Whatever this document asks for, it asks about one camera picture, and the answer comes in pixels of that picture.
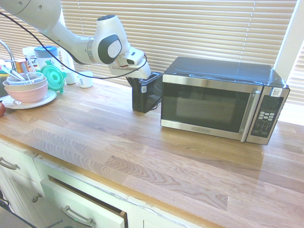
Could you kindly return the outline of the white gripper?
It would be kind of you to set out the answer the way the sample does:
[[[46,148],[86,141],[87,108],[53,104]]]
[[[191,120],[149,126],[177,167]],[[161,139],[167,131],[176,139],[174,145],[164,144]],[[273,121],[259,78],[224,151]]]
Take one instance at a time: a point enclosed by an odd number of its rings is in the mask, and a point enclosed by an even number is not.
[[[117,55],[109,54],[114,60],[109,64],[109,70],[114,76],[125,75],[126,80],[132,87],[140,87],[139,79],[147,79],[151,74],[151,69],[141,50],[128,50],[127,52]]]

